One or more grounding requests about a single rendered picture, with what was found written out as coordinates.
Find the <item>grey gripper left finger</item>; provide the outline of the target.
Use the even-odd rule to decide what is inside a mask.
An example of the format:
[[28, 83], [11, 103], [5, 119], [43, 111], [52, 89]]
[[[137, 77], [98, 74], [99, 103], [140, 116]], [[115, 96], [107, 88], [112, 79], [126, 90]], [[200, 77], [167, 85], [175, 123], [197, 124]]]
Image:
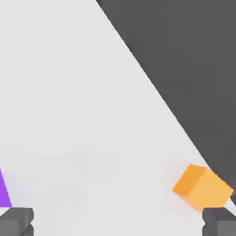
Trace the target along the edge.
[[12, 207], [0, 216], [0, 236], [34, 236], [32, 208]]

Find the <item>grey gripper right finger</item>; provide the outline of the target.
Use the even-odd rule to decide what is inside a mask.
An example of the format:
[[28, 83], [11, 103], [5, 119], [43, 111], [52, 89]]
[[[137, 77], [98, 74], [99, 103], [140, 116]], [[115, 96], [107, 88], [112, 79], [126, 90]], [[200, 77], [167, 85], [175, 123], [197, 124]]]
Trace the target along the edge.
[[236, 216], [226, 208], [204, 208], [202, 218], [202, 236], [236, 236]]

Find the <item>small purple cube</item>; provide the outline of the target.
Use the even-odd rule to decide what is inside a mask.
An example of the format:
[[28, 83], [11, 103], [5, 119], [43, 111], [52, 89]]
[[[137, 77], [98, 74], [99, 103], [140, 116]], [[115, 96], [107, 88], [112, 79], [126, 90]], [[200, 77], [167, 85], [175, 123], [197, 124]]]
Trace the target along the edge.
[[12, 207], [7, 187], [0, 169], [0, 207]]

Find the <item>small orange cube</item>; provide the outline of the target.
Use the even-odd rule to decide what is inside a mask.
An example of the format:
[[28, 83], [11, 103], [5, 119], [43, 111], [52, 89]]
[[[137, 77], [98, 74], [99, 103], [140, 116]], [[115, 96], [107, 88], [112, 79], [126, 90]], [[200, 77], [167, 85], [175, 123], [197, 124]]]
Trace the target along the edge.
[[224, 207], [234, 192], [212, 170], [199, 165], [189, 165], [172, 191], [198, 212]]

